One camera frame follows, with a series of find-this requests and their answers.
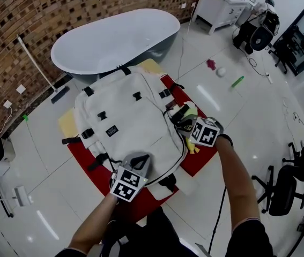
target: bathtub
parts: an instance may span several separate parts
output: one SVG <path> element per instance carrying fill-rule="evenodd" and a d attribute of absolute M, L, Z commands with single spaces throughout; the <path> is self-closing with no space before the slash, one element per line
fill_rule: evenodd
<path fill-rule="evenodd" d="M 166 11 L 133 10 L 65 33 L 54 43 L 51 60 L 91 84 L 120 65 L 136 65 L 148 58 L 162 61 L 179 29 L 179 21 Z"/>

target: white ball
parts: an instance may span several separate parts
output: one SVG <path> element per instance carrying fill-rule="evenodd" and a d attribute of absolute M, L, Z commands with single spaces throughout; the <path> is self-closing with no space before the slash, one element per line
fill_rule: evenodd
<path fill-rule="evenodd" d="M 220 77 L 223 77 L 226 74 L 226 69 L 224 67 L 219 67 L 216 71 L 216 74 Z"/>

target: black wristband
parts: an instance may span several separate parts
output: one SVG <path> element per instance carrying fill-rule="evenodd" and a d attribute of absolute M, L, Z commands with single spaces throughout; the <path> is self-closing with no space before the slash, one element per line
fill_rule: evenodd
<path fill-rule="evenodd" d="M 232 148 L 234 148 L 233 141 L 228 135 L 222 133 L 222 134 L 218 135 L 218 137 L 222 137 L 224 139 L 227 139 L 229 141 L 229 143 L 231 143 Z"/>

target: brown mosaic tile wall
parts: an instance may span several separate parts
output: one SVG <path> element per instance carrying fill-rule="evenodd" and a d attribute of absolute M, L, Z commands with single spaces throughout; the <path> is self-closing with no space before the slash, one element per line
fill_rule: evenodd
<path fill-rule="evenodd" d="M 47 83 L 21 48 L 19 34 L 48 77 L 56 81 L 61 71 L 50 59 L 53 43 L 67 31 L 101 18 L 143 7 L 166 10 L 180 21 L 188 19 L 197 0 L 0 0 L 0 129 L 12 102 L 13 119 L 40 95 Z M 188 3 L 186 9 L 180 9 Z M 16 88 L 23 84 L 20 95 Z"/>

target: white backpack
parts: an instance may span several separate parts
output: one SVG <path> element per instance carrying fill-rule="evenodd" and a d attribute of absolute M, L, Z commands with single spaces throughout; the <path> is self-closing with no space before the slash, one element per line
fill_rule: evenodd
<path fill-rule="evenodd" d="M 174 173 L 187 153 L 166 112 L 166 105 L 172 101 L 159 75 L 134 66 L 96 81 L 77 96 L 75 103 L 79 135 L 94 157 L 107 153 L 110 160 L 119 161 L 134 152 L 151 154 L 153 167 L 146 186 L 158 200 L 171 193 L 164 188 L 161 192 L 159 184 L 151 187 Z M 105 159 L 103 165 L 110 171 L 117 169 L 118 164 L 110 160 Z M 182 180 L 187 175 L 182 169 L 178 174 Z"/>

